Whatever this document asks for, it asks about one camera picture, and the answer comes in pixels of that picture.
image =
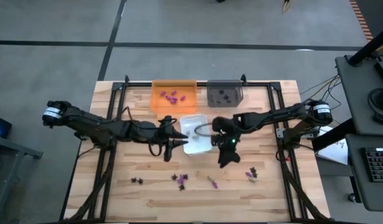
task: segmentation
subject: floor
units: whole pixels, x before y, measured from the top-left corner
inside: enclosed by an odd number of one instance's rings
[[[14,142],[44,151],[40,161],[25,159],[6,219],[59,219],[80,142],[68,128],[42,126],[48,100],[88,110],[97,80],[125,75],[209,80],[245,73],[249,80],[297,80],[303,91],[336,75],[335,57],[366,43],[348,0],[295,0],[285,14],[282,2],[0,0],[0,117],[14,125]],[[332,93],[342,102],[333,116],[343,122],[350,113],[342,86]],[[383,223],[383,213],[345,201],[349,179],[322,180],[333,218]]]

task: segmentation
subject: wooden table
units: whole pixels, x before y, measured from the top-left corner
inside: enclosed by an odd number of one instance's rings
[[[285,106],[300,102],[296,81],[281,81]],[[98,82],[95,87],[90,112],[105,117],[109,105],[112,82]],[[129,106],[132,117],[154,122],[166,114],[149,110],[150,88],[127,88],[124,106]],[[209,108],[206,89],[198,88],[198,112],[208,120],[216,116],[232,117],[234,113],[269,111],[266,88],[244,88],[244,100],[237,108]],[[184,114],[172,116],[180,118]],[[127,113],[122,119],[128,119]],[[293,126],[298,121],[290,122]],[[84,142],[80,152],[92,147]],[[187,156],[182,147],[173,151],[170,162],[162,155],[151,156],[146,145],[119,142],[111,182],[107,222],[281,222],[289,221],[287,201],[280,164],[275,159],[277,150],[274,127],[265,126],[252,134],[241,136],[237,152],[240,163],[230,163],[219,168],[218,149],[207,154]],[[313,151],[300,148],[295,151],[302,187],[321,213],[330,216],[323,186]],[[93,188],[98,150],[79,158],[65,218],[72,216],[85,201]],[[251,183],[245,172],[255,167],[258,181]],[[186,190],[179,191],[171,179],[173,174],[188,174]],[[216,178],[219,189],[214,189],[207,175]],[[132,177],[144,179],[144,184],[132,184]],[[293,191],[297,214],[298,201]],[[97,211],[100,211],[101,195]]]

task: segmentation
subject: white bowl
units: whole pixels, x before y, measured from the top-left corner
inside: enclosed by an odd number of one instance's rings
[[[189,143],[183,145],[183,150],[188,155],[206,153],[211,150],[211,138],[198,136],[194,129],[202,124],[208,123],[208,120],[203,114],[196,114],[191,116],[185,116],[180,118],[180,131],[182,134],[186,134],[189,138]],[[198,130],[202,134],[210,134],[210,128],[204,126]]]

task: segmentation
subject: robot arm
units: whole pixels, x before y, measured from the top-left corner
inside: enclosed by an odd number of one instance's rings
[[[76,131],[75,136],[81,138],[88,136],[92,142],[99,147],[110,149],[113,147],[114,139],[118,141],[148,144],[153,156],[161,154],[161,147],[165,146],[164,161],[171,160],[172,149],[186,144],[187,141],[170,140],[169,138],[187,138],[175,130],[173,119],[166,116],[160,120],[157,128],[153,123],[147,121],[122,121],[108,120],[100,116],[85,112],[67,101],[49,101],[42,120],[44,126],[68,126]],[[160,151],[154,154],[151,145],[158,144]]]
[[[219,134],[211,137],[211,144],[219,147],[218,163],[223,168],[230,162],[239,162],[236,145],[242,134],[251,134],[268,124],[301,119],[294,128],[283,132],[283,147],[298,147],[300,138],[314,127],[326,126],[332,122],[330,107],[323,101],[308,100],[283,109],[266,113],[241,113],[232,119],[217,117],[212,122],[212,129]]]

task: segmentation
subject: orange tray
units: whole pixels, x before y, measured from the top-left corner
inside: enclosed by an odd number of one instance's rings
[[[172,96],[171,92],[176,90],[178,102],[171,104],[166,96]],[[152,82],[152,98],[150,109],[156,113],[195,113],[197,110],[197,82],[196,80],[154,80]]]

